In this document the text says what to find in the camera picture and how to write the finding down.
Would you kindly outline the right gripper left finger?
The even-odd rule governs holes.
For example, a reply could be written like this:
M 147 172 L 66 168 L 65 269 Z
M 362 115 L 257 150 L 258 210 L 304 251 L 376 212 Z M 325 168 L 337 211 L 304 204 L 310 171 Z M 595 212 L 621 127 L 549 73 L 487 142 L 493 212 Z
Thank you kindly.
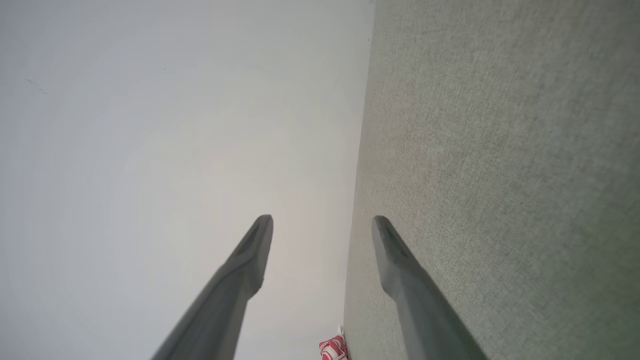
M 265 279 L 274 220 L 260 215 L 152 356 L 233 360 L 247 303 Z

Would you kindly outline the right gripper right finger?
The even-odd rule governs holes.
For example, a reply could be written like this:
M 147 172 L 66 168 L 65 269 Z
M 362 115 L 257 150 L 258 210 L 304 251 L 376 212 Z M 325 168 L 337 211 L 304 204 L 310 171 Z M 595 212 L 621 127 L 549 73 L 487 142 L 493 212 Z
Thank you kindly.
M 397 306 L 409 360 L 486 360 L 487 356 L 391 221 L 374 216 L 375 260 L 384 292 Z

